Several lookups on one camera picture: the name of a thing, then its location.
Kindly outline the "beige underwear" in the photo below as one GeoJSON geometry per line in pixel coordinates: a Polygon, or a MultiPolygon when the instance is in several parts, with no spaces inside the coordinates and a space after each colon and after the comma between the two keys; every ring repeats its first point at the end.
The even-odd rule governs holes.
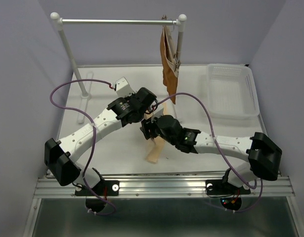
{"type": "MultiPolygon", "coordinates": [[[[167,105],[166,103],[162,103],[164,106],[164,114],[167,113],[167,105]]],[[[159,160],[159,156],[165,146],[165,140],[162,139],[161,137],[156,137],[154,140],[147,140],[147,156],[146,156],[146,161],[152,164],[156,164],[159,160]]]]}

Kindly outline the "wooden clip hanger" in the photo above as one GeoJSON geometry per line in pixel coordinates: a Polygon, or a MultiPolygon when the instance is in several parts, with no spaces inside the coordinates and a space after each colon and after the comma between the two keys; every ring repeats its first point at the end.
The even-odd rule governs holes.
{"type": "Polygon", "coordinates": [[[154,113],[145,116],[145,120],[144,120],[144,124],[142,125],[142,128],[144,129],[144,136],[146,140],[149,139],[154,140],[158,136],[157,127],[154,118],[155,118],[154,113]]]}

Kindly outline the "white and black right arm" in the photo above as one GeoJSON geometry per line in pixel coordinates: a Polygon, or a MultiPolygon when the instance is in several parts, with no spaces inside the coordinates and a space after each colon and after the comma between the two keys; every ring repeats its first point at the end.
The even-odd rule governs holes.
{"type": "Polygon", "coordinates": [[[182,127],[170,115],[144,119],[140,130],[145,139],[161,137],[183,153],[216,154],[223,159],[243,161],[238,167],[230,166],[220,187],[227,193],[258,178],[275,181],[278,178],[282,150],[264,133],[252,137],[213,136],[203,131],[182,127]]]}

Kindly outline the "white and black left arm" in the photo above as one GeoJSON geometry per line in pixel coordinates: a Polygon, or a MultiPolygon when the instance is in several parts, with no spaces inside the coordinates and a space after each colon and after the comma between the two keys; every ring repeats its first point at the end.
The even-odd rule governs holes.
{"type": "Polygon", "coordinates": [[[82,182],[88,191],[97,195],[103,191],[103,182],[95,170],[87,172],[87,166],[78,159],[87,151],[94,153],[96,142],[128,124],[140,122],[145,112],[156,101],[156,95],[142,87],[128,97],[111,102],[101,114],[91,119],[76,132],[55,141],[50,138],[44,145],[44,162],[61,186],[82,182]]]}

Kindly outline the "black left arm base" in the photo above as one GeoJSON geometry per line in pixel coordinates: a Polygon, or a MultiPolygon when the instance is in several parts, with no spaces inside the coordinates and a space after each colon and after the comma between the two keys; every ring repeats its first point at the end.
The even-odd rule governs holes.
{"type": "Polygon", "coordinates": [[[86,196],[97,197],[97,199],[86,199],[85,205],[88,213],[97,216],[112,215],[117,211],[117,209],[116,206],[107,199],[107,197],[108,195],[118,195],[119,190],[115,191],[113,190],[113,187],[119,186],[120,182],[117,180],[106,181],[95,168],[92,168],[92,170],[94,170],[94,172],[100,178],[100,181],[93,188],[91,188],[91,190],[89,190],[85,185],[72,183],[72,185],[76,187],[75,195],[77,195],[78,192],[82,192],[86,196]],[[112,212],[102,212],[107,205],[113,208],[112,212]]]}

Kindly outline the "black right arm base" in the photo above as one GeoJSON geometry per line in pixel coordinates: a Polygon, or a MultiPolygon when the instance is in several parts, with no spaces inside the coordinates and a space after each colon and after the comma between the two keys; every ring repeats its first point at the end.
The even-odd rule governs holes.
{"type": "Polygon", "coordinates": [[[231,211],[239,211],[242,206],[241,195],[249,195],[250,189],[246,190],[243,185],[236,187],[228,183],[228,175],[231,169],[227,169],[221,179],[206,180],[206,195],[211,198],[219,198],[223,208],[231,211]]]}

